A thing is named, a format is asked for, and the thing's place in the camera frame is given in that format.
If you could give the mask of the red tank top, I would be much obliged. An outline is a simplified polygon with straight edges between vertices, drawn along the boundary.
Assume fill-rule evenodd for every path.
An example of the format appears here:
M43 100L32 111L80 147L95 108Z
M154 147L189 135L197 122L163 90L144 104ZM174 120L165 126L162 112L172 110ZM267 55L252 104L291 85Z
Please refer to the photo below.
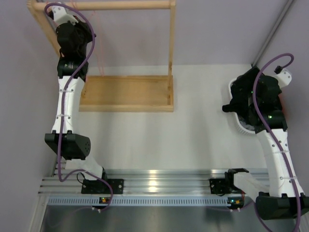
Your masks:
M280 102L281 102L281 106L282 106L282 112L283 112L283 114L284 114L285 116L287 116L286 105L285 105L285 101L284 101L283 95L281 94L281 95L279 96L279 98L280 98Z

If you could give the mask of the black tank top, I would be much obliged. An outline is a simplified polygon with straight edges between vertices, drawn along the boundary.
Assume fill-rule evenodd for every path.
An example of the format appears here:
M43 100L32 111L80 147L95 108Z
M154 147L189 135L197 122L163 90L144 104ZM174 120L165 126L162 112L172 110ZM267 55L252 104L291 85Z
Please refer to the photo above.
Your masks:
M238 116L243 117L246 120L246 122L250 124L248 98L242 98L242 97L236 99L232 98L229 104L222 106L222 111L225 113L235 112L238 114Z

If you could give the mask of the pink hanger of black top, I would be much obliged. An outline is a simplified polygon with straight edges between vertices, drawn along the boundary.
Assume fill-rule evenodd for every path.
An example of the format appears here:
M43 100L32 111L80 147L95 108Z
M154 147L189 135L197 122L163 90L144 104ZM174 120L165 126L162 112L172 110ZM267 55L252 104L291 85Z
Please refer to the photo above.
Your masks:
M89 20L95 22L97 26L97 45L95 50L95 56L97 59L98 70L101 76L104 76L104 62L103 62L103 43L102 43L102 24L99 15L96 11L93 11L89 17Z

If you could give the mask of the grey tank top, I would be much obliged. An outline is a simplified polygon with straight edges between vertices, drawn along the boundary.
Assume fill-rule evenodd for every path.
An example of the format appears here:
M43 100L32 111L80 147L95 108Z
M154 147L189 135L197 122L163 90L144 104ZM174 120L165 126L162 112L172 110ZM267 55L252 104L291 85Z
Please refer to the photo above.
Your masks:
M248 131L252 131L253 133L255 133L255 131L254 131L254 126L252 126L251 124L248 124L248 123L246 122L246 120L245 120L243 117L241 117L241 116L238 116L238 119L239 119L240 125L241 125L244 129L246 129L246 130L248 130Z

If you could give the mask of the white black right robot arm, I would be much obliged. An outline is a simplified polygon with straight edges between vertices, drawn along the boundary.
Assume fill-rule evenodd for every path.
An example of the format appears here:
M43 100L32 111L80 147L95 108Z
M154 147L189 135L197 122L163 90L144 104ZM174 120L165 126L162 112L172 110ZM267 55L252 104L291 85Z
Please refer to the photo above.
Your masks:
M293 168L280 101L282 89L291 79L286 69L269 76L252 67L230 81L230 102L222 107L223 112L233 113L240 132L258 138L267 164L269 185L255 179L244 168L232 168L223 178L209 181L211 193L248 195L263 220L296 218L309 210L309 199Z

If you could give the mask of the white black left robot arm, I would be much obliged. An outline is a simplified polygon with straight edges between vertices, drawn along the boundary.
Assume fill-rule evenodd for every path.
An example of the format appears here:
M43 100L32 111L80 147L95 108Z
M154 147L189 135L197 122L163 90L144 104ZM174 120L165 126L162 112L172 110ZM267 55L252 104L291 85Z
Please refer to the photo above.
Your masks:
M79 105L88 71L87 45L95 35L78 17L66 15L56 18L57 42L60 58L57 65L59 98L51 133L45 134L46 144L64 159L70 174L84 179L82 194L123 193L123 179L109 179L102 166L90 155L91 142L78 129Z

